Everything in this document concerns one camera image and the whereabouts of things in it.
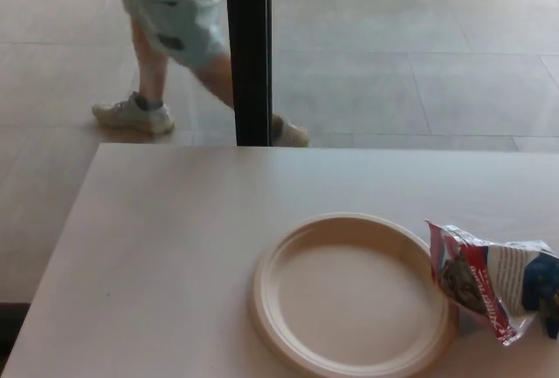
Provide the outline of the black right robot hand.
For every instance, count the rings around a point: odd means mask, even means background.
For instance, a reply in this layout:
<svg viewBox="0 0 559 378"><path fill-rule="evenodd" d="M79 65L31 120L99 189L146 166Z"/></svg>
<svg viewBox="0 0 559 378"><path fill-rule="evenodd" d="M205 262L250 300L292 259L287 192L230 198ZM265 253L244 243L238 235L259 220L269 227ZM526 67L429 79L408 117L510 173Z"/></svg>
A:
<svg viewBox="0 0 559 378"><path fill-rule="evenodd" d="M558 257L541 252L526 266L522 305L540 314L550 339L558 338Z"/></svg>

